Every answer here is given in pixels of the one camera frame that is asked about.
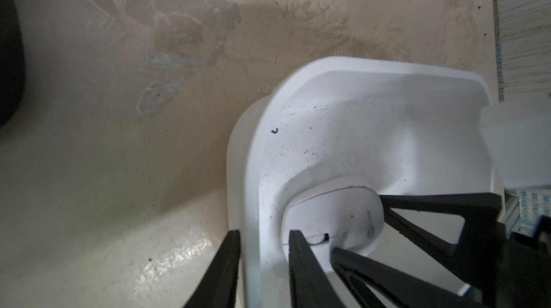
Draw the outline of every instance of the white plastic surface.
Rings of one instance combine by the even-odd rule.
[[[377,246],[385,217],[381,198],[359,175],[324,182],[291,200],[283,214],[281,243],[289,261],[289,232],[300,230],[326,273],[335,247],[367,256]]]
[[[551,186],[551,93],[486,106],[480,129],[506,188]]]
[[[360,174],[379,194],[493,191],[478,128],[488,103],[488,88],[475,73],[329,57],[300,68],[249,107],[227,157],[229,227],[241,230],[246,305],[289,306],[281,223],[285,207],[309,188]],[[449,242],[462,228],[453,215],[399,213]],[[449,291],[465,290],[387,225],[369,257]],[[329,279],[353,305],[336,276]]]

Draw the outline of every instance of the black object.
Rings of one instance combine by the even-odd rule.
[[[331,265],[361,307],[384,307],[368,286],[403,308],[551,307],[550,218],[541,218],[533,237],[513,234],[509,240],[504,225],[495,221],[501,209],[501,198],[496,194],[381,196],[381,200],[385,222],[480,290],[482,302],[459,297],[372,259],[335,248]],[[457,244],[450,244],[407,221],[393,208],[460,215],[465,223]],[[237,245],[231,247],[228,237],[235,233],[238,231],[228,232],[186,307],[233,307],[239,248],[238,237]],[[293,308],[343,307],[299,230],[289,234],[289,285]]]
[[[233,308],[241,255],[238,230],[230,230],[184,308]]]
[[[289,233],[289,283],[293,308],[344,308],[299,230]]]
[[[15,113],[25,89],[25,58],[15,3],[0,0],[0,126]]]

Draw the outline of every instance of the concrete floor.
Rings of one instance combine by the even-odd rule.
[[[474,71],[492,0],[15,0],[27,63],[0,129],[0,306],[179,307],[227,231],[240,114],[346,55]]]

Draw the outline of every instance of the stained floor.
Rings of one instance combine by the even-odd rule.
[[[179,307],[227,231],[254,101],[329,55],[475,71],[492,0],[15,0],[27,63],[0,129],[0,306]]]

